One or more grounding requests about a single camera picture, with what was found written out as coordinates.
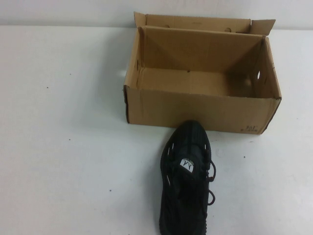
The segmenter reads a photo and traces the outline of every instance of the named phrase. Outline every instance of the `box flap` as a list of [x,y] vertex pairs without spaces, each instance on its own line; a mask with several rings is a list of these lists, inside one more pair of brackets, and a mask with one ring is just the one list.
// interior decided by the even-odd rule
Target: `box flap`
[[189,16],[148,15],[134,12],[137,27],[145,25],[206,31],[269,35],[275,20],[228,19]]
[[268,36],[276,20],[251,21],[250,34],[261,34]]
[[135,18],[135,24],[137,27],[143,27],[146,25],[146,15],[145,14],[134,11],[134,18]]

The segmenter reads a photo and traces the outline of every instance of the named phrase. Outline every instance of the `white backdrop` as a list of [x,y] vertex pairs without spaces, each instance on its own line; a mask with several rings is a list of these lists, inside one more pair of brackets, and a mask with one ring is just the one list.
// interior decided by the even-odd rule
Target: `white backdrop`
[[275,28],[313,29],[311,0],[2,0],[0,24],[134,26],[133,11],[276,19]]

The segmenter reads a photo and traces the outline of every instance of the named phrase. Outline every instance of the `black shoe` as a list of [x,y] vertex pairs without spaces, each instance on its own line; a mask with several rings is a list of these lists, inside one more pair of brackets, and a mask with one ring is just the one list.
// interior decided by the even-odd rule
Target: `black shoe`
[[[208,173],[211,164],[213,177]],[[186,121],[173,133],[162,153],[161,172],[161,234],[205,235],[207,206],[215,201],[209,182],[216,171],[209,139],[200,123]],[[213,198],[208,204],[209,194]]]

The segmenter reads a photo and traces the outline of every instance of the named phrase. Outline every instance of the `logo label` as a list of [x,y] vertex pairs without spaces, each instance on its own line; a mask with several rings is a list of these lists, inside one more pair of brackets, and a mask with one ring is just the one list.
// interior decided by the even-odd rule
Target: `logo label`
[[187,169],[190,173],[194,170],[194,163],[187,158],[182,159],[180,165]]

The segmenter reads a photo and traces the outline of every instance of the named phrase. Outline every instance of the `open cardboard box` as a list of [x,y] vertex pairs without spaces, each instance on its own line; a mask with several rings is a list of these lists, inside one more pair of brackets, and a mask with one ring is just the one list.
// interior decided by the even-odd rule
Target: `open cardboard box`
[[134,14],[127,121],[261,134],[281,93],[270,50],[275,20]]

